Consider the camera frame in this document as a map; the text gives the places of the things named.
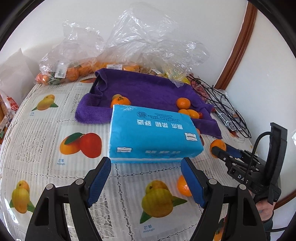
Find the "right hand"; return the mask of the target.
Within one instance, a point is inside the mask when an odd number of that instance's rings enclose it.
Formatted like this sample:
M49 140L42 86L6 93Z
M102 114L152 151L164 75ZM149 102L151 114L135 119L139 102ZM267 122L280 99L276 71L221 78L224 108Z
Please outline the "right hand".
M256 208L262 221L267 221L273 216L275 202L270 204L267 200L257 202Z

